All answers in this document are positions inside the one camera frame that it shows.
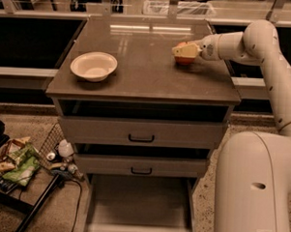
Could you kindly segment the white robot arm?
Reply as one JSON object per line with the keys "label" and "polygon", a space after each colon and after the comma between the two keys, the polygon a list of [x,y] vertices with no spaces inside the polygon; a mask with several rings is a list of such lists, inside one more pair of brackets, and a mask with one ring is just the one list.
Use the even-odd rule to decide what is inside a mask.
{"label": "white robot arm", "polygon": [[243,32],[214,34],[179,43],[180,59],[197,56],[261,68],[277,133],[239,132],[219,153],[214,232],[290,232],[291,66],[282,55],[277,29],[268,20]]}

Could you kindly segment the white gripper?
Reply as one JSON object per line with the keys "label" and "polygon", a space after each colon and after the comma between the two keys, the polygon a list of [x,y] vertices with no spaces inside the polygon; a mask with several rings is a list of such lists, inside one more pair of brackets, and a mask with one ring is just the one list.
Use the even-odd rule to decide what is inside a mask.
{"label": "white gripper", "polygon": [[195,43],[179,43],[171,49],[174,56],[180,58],[195,58],[197,55],[206,61],[217,61],[219,35],[209,35]]}

